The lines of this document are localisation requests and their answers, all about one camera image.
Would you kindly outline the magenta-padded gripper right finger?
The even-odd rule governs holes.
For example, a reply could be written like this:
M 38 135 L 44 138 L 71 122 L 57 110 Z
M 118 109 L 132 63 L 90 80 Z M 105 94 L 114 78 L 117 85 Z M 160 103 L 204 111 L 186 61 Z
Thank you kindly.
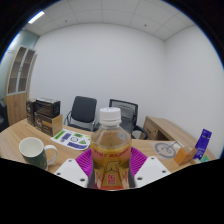
M 130 187 L 140 188 L 157 181 L 170 171 L 155 157 L 147 157 L 138 149 L 131 148 L 130 158 Z

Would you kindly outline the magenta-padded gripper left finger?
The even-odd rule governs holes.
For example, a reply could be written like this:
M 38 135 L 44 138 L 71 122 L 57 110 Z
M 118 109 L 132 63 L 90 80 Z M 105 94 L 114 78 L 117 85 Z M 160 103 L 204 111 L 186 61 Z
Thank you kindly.
M 91 150 L 87 150 L 76 159 L 67 159 L 55 172 L 55 175 L 84 188 L 92 187 L 92 165 Z

